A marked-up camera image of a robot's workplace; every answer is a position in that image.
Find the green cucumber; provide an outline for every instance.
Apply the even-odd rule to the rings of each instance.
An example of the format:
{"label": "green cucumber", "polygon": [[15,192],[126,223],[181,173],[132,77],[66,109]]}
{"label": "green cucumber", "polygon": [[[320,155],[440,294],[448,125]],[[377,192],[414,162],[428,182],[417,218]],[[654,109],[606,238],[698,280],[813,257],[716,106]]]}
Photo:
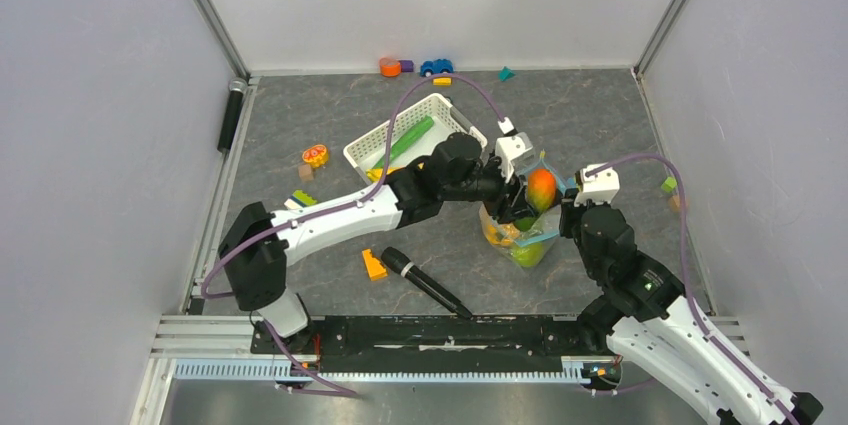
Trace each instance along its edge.
{"label": "green cucumber", "polygon": [[[397,142],[392,145],[392,151],[389,153],[389,163],[392,163],[392,160],[396,159],[400,156],[401,153],[409,150],[415,142],[418,141],[421,137],[424,136],[431,128],[433,128],[433,117],[424,117],[420,122],[416,123],[409,130],[406,131],[401,137],[397,140]],[[371,168],[383,168],[383,160],[385,160],[386,156],[383,155],[377,163]]]}

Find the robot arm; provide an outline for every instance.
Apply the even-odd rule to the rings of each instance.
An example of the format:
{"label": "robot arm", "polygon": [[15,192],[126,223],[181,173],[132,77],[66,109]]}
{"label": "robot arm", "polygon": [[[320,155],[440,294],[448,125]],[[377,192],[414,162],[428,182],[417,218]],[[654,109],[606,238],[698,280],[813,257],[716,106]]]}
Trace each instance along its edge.
{"label": "robot arm", "polygon": [[[488,160],[479,143],[456,133],[390,174],[384,185],[304,210],[267,212],[261,203],[245,207],[221,244],[221,256],[247,238],[288,223],[276,235],[246,248],[225,269],[236,302],[274,324],[281,337],[293,337],[309,324],[299,297],[285,286],[286,267],[310,253],[350,238],[405,227],[437,215],[445,201],[481,201],[501,223],[532,213],[524,184],[515,171],[534,156],[524,134],[499,138]],[[810,394],[793,394],[763,374],[709,321],[705,334],[687,303],[683,284],[664,265],[638,250],[624,215],[610,206],[619,190],[612,169],[576,178],[566,190],[560,234],[574,240],[587,275],[603,295],[578,317],[581,339],[596,351],[610,350],[633,361],[683,398],[710,424],[789,424],[778,401],[800,424],[812,424],[822,411]],[[355,206],[342,205],[355,203]],[[310,215],[306,221],[298,217]],[[730,357],[719,350],[729,350]],[[760,377],[774,392],[769,399],[742,369]]]}
{"label": "robot arm", "polygon": [[534,157],[527,136],[499,138],[485,163],[482,151],[472,136],[454,133],[431,155],[388,175],[377,190],[366,187],[307,209],[269,213],[261,203],[248,205],[221,243],[220,256],[263,230],[288,226],[245,249],[225,269],[239,309],[258,312],[282,337],[290,337],[309,324],[305,307],[285,280],[286,268],[303,257],[360,235],[427,220],[446,201],[481,201],[502,222],[532,213],[515,175],[523,160]]}
{"label": "robot arm", "polygon": [[[599,166],[577,174],[578,188],[566,191],[560,222],[561,235],[574,240],[587,275],[603,291],[578,317],[583,340],[639,365],[707,423],[788,424],[778,401],[798,423],[813,423],[822,410],[818,400],[793,394],[765,375],[696,305],[708,332],[701,330],[683,284],[637,249],[633,228],[611,207],[619,188],[615,171],[587,177]],[[742,367],[765,382],[774,397],[768,398]]]}

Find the yellow block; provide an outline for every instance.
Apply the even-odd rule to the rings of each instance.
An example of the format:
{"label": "yellow block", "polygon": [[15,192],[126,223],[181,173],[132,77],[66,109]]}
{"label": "yellow block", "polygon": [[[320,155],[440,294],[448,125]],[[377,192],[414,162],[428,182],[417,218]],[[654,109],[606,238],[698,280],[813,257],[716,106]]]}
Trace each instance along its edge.
{"label": "yellow block", "polygon": [[[394,172],[398,168],[402,168],[402,167],[390,168],[389,173]],[[383,169],[382,168],[372,168],[371,170],[368,170],[367,172],[365,172],[365,176],[368,177],[372,182],[376,182],[377,180],[380,179],[380,177],[383,176]]]}
{"label": "yellow block", "polygon": [[374,256],[374,252],[372,252],[370,248],[366,248],[362,251],[362,259],[365,260],[365,270],[368,271],[368,277],[371,278],[372,281],[389,276],[389,272],[386,270],[386,267],[380,263],[380,259]]}

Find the blue toy car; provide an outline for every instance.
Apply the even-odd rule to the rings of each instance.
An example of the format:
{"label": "blue toy car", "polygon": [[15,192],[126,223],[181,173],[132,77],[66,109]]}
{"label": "blue toy car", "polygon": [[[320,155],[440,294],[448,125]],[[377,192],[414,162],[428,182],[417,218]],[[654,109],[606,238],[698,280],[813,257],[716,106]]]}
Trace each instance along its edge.
{"label": "blue toy car", "polygon": [[447,58],[427,60],[421,64],[421,76],[429,77],[436,73],[453,73],[453,63]]}

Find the clear plastic bag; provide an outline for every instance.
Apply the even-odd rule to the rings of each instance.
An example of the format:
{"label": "clear plastic bag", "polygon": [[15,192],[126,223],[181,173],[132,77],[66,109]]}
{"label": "clear plastic bag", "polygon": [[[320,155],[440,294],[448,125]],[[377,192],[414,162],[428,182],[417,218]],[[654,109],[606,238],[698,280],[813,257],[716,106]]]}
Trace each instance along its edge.
{"label": "clear plastic bag", "polygon": [[[570,183],[573,182],[573,179],[562,180],[556,170],[545,163],[544,152],[540,154],[535,163],[518,172],[518,175],[525,179],[539,168],[551,172],[556,179],[557,190],[560,194],[564,193],[566,188],[574,186]],[[525,231],[521,231],[515,224],[495,222],[486,212],[486,207],[481,206],[480,224],[483,229],[483,236],[501,255],[509,258],[519,267],[533,268],[545,258],[551,247],[556,244],[556,239],[559,238],[560,213],[560,207],[555,204],[536,218],[532,226],[529,228],[521,227],[526,228]]]}

